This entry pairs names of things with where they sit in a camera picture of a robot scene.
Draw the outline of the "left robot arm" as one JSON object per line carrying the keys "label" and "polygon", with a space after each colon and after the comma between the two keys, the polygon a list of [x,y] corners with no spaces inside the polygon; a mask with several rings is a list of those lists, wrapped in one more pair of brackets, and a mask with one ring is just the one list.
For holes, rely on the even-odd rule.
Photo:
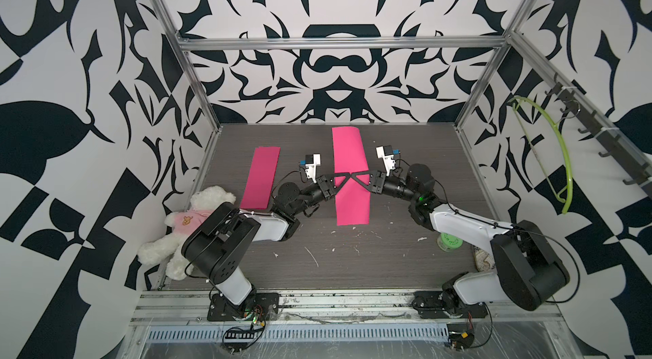
{"label": "left robot arm", "polygon": [[255,287],[239,264],[255,242],[290,239],[301,222],[319,205],[336,197],[351,179],[349,173],[322,175],[301,189],[293,182],[280,186],[268,212],[245,211],[225,203],[219,206],[183,243],[182,256],[219,291],[226,303],[240,311],[253,306]]}

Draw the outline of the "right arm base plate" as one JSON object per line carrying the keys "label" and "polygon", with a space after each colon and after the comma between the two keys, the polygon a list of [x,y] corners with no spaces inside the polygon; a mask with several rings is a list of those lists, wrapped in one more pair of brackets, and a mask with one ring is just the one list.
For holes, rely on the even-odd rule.
{"label": "right arm base plate", "polygon": [[416,291],[412,308],[422,319],[487,318],[483,304],[467,305],[450,289],[443,291]]}

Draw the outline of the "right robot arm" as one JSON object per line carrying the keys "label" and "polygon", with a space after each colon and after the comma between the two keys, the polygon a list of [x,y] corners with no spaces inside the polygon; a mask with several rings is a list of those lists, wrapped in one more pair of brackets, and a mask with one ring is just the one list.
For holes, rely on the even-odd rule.
{"label": "right robot arm", "polygon": [[412,165],[406,177],[354,172],[351,180],[373,194],[407,201],[409,214],[419,226],[458,238],[493,259],[493,269],[463,273],[443,286],[441,308],[450,315],[480,303],[500,301],[534,311],[571,281],[552,247],[554,240],[536,224],[511,224],[463,211],[447,196],[437,195],[439,182],[426,165]]}

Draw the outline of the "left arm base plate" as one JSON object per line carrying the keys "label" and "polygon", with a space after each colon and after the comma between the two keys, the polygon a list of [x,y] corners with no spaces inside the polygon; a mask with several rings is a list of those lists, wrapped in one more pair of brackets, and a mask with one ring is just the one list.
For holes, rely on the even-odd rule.
{"label": "left arm base plate", "polygon": [[208,322],[263,320],[270,314],[278,313],[279,300],[278,293],[253,290],[242,303],[236,305],[224,294],[216,293],[211,296],[206,319]]}

